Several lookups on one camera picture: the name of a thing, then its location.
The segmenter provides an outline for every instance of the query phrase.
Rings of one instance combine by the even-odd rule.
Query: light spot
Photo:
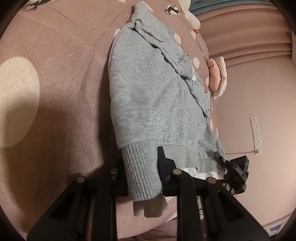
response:
[[[209,86],[209,83],[210,83],[210,78],[207,77],[207,78],[205,79],[205,84],[206,84],[207,86]]]
[[[181,44],[181,38],[180,38],[180,36],[178,34],[175,33],[174,38],[178,42],[178,44]]]
[[[199,68],[199,66],[200,66],[200,61],[198,60],[197,57],[194,57],[194,58],[193,58],[193,64],[194,64],[194,66],[195,66],[197,69]]]
[[[120,28],[119,29],[116,29],[115,33],[114,33],[114,38],[116,37],[116,35],[119,33],[120,31]]]
[[[153,12],[152,8],[151,8],[147,3],[145,3],[145,2],[142,2],[142,3],[146,4],[148,10],[150,10],[151,12]]]
[[[212,121],[212,119],[210,119],[210,126],[211,126],[211,129],[213,130],[213,121]]]
[[[194,31],[191,31],[190,33],[191,33],[191,35],[192,35],[192,38],[195,40],[195,38],[196,38],[196,34],[195,34],[195,32],[194,32]]]
[[[171,15],[171,14],[173,14],[173,15],[177,15],[177,14],[179,14],[181,11],[175,6],[175,5],[168,5],[167,6],[167,10],[166,10],[166,13],[168,14],[168,15]]]
[[[0,65],[0,147],[17,144],[38,109],[40,86],[32,63],[13,57]]]

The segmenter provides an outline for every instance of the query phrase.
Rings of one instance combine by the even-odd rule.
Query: bedding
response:
[[[135,2],[31,1],[0,39],[0,205],[24,238],[77,176],[108,171],[121,156],[111,122],[107,60]],[[145,3],[174,30],[207,91],[206,45],[178,1]],[[217,101],[211,97],[215,135]],[[134,217],[132,201],[118,198],[118,237],[148,231],[175,212],[173,198],[160,218]]]
[[[274,236],[283,229],[283,227],[286,225],[286,223],[288,222],[291,216],[292,216],[292,213],[289,213],[288,215],[282,218],[279,218],[278,220],[264,224],[263,228],[266,230],[266,232],[270,237]]]

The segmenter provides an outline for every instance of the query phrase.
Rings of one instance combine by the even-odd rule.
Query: electrical outlet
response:
[[[258,150],[258,153],[255,153],[255,155],[262,154],[262,147],[261,147],[261,138],[260,138],[260,132],[259,132],[259,125],[257,121],[257,117],[251,117],[251,126],[252,126],[252,132],[253,132],[253,140],[254,140],[254,150]]]

